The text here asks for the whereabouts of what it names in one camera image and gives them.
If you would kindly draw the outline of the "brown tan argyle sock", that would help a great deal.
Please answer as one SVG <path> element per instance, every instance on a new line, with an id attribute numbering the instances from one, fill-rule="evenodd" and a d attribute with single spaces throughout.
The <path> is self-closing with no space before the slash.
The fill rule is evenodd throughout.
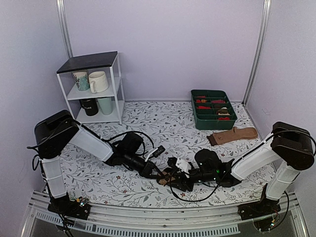
<path id="1" fill-rule="evenodd" d="M 174 170 L 172 168 L 165 168 L 162 171 L 163 177 L 158 178 L 157 183 L 160 185 L 163 185 L 163 186 L 170 185 L 171 183 L 174 183 L 176 180 L 176 177 L 175 177 L 175 175 L 171 176 L 173 171 Z"/>

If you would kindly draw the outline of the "green divided organizer tray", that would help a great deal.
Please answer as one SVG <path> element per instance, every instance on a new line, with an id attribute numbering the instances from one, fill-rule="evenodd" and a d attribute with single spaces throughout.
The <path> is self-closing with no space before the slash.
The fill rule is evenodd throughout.
<path id="1" fill-rule="evenodd" d="M 234 126 L 237 115 L 226 93 L 222 90 L 191 90 L 191 102 L 196 129 L 199 130 L 230 130 Z M 211 110 L 199 110 L 197 106 L 208 106 Z M 230 108 L 229 116 L 216 115 L 222 107 Z"/>

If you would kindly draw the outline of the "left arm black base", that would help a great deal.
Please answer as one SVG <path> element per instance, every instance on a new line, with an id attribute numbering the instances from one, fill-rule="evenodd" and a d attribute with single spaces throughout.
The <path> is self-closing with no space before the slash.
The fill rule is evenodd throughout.
<path id="1" fill-rule="evenodd" d="M 87 220 L 91 205 L 88 204 L 87 198 L 79 197 L 76 200 L 70 200 L 68 193 L 66 193 L 65 196 L 60 198 L 51 197 L 47 209 L 62 216 Z"/>

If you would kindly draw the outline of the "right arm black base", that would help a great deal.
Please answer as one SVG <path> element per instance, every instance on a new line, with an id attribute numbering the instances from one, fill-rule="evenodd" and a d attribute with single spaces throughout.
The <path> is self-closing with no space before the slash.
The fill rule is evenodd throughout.
<path id="1" fill-rule="evenodd" d="M 266 197 L 266 184 L 263 187 L 259 201 L 241 204 L 238 206 L 238 214 L 242 220 L 257 218 L 279 212 L 281 210 L 279 200 L 271 200 Z"/>

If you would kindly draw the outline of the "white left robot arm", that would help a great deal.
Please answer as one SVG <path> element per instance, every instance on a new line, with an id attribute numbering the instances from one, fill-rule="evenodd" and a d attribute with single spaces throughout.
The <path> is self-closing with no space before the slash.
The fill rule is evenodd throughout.
<path id="1" fill-rule="evenodd" d="M 164 177 L 162 171 L 148 158 L 137 154 L 143 143 L 142 132 L 128 131 L 122 133 L 123 139 L 104 139 L 84 124 L 73 119 L 70 112 L 62 110 L 34 128 L 36 145 L 32 147 L 39 156 L 43 178 L 54 200 L 54 206 L 62 214 L 70 214 L 73 203 L 65 196 L 60 155 L 68 145 L 75 146 L 108 166 L 126 166 L 148 179 Z"/>

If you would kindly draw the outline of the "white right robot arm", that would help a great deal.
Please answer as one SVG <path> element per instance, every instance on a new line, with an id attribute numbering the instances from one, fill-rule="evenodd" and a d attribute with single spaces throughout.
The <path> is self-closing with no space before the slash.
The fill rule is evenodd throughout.
<path id="1" fill-rule="evenodd" d="M 196 153 L 198 168 L 179 158 L 170 158 L 164 181 L 170 188 L 182 191 L 192 191 L 194 184 L 209 181 L 215 181 L 216 188 L 230 188 L 263 166 L 281 160 L 275 176 L 262 191 L 263 198 L 255 205 L 259 215 L 266 215 L 300 172 L 314 164 L 315 155 L 316 141 L 307 130 L 279 121 L 259 145 L 237 161 L 221 162 L 208 149 Z"/>

